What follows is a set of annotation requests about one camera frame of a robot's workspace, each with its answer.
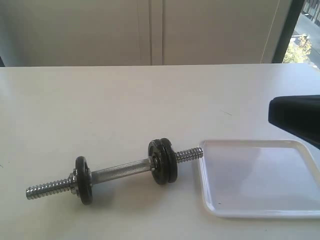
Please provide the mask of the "black weight plate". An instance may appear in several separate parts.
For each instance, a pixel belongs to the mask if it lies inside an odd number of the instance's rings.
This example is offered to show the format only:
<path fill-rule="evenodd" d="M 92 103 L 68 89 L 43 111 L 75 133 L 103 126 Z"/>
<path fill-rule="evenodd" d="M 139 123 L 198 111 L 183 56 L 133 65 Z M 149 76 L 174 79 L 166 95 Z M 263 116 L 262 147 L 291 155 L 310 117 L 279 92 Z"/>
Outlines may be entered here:
<path fill-rule="evenodd" d="M 86 158 L 78 156 L 75 160 L 77 191 L 84 205 L 90 205 L 93 202 L 92 177 Z"/>
<path fill-rule="evenodd" d="M 169 180 L 169 161 L 165 148 L 159 139 L 152 140 L 148 145 L 148 156 L 157 156 L 157 168 L 152 171 L 155 182 L 165 185 Z"/>
<path fill-rule="evenodd" d="M 167 138 L 161 138 L 161 143 L 164 146 L 168 157 L 168 166 L 169 166 L 169 178 L 168 183 L 174 183 L 178 178 L 178 164 L 175 152 L 172 148 L 172 144 Z"/>

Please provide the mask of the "chrome collar nut left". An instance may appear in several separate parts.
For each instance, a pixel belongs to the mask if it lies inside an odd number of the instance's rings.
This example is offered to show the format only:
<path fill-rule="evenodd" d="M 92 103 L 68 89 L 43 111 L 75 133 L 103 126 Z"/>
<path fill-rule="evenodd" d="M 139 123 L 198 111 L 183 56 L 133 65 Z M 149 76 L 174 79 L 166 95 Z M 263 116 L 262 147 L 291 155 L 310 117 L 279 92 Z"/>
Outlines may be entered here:
<path fill-rule="evenodd" d="M 71 172 L 69 174 L 69 185 L 70 185 L 70 192 L 73 195 L 79 195 L 79 190 L 78 190 L 78 182 L 77 182 L 77 175 L 74 172 Z"/>

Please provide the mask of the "chrome collar nut right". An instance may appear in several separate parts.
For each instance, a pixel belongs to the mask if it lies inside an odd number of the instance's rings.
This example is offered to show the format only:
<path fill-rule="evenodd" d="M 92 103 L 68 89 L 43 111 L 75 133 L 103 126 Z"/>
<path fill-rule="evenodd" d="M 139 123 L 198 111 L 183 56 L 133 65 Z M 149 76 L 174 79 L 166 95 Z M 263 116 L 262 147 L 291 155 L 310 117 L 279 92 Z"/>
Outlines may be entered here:
<path fill-rule="evenodd" d="M 150 164 L 150 170 L 154 172 L 158 167 L 158 158 L 156 155 L 152 155 L 152 156 L 149 156 L 148 159 Z"/>

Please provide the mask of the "black window frame post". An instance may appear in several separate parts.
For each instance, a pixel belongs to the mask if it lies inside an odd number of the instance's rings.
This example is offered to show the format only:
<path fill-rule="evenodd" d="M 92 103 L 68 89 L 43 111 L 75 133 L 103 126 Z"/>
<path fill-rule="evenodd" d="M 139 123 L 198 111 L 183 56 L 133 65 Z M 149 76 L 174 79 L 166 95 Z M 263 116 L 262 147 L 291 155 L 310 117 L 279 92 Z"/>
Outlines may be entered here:
<path fill-rule="evenodd" d="M 295 26 L 297 24 L 299 15 L 304 6 L 304 0 L 292 0 L 286 15 L 283 28 L 278 39 L 273 58 L 272 64 L 281 64 L 285 57 L 287 48 L 290 43 L 291 36 L 294 32 Z"/>

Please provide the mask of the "white plastic tray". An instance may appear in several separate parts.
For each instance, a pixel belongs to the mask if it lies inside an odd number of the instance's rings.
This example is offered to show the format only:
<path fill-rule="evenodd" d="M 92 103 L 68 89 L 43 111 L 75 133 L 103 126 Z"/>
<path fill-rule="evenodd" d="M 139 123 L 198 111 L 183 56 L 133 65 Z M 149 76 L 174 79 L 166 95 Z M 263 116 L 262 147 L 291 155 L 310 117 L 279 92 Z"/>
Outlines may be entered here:
<path fill-rule="evenodd" d="M 296 140 L 204 140 L 202 202 L 221 218 L 317 219 L 320 171 Z"/>

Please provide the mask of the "chrome threaded dumbbell bar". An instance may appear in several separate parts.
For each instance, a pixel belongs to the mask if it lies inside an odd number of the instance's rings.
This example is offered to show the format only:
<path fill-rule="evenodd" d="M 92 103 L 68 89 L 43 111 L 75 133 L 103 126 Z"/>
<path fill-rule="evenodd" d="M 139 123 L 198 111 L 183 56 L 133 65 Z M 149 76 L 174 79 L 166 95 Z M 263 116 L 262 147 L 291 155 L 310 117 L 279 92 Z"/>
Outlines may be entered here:
<path fill-rule="evenodd" d="M 141 174 L 144 172 L 152 172 L 150 168 L 149 157 L 146 159 L 96 170 L 93 172 L 90 171 L 91 183 L 93 187 L 97 184 Z M 70 191 L 69 176 L 65 179 L 30 186 L 26 189 L 25 196 L 28 200 L 34 200 L 67 191 Z"/>

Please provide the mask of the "chrome collar nut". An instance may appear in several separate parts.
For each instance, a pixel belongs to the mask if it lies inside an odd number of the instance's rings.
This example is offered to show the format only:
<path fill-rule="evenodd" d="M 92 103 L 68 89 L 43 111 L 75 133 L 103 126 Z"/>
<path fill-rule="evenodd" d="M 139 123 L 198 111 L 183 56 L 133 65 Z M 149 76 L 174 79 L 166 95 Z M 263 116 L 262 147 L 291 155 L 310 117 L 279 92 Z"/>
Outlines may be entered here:
<path fill-rule="evenodd" d="M 74 172 L 71 172 L 69 174 L 69 185 L 70 185 L 70 192 L 73 195 L 79 195 L 79 190 L 78 190 L 78 182 L 77 182 L 77 175 Z"/>
<path fill-rule="evenodd" d="M 148 159 L 150 164 L 150 170 L 154 172 L 158 167 L 158 158 L 156 155 L 152 155 L 152 156 L 149 156 Z"/>

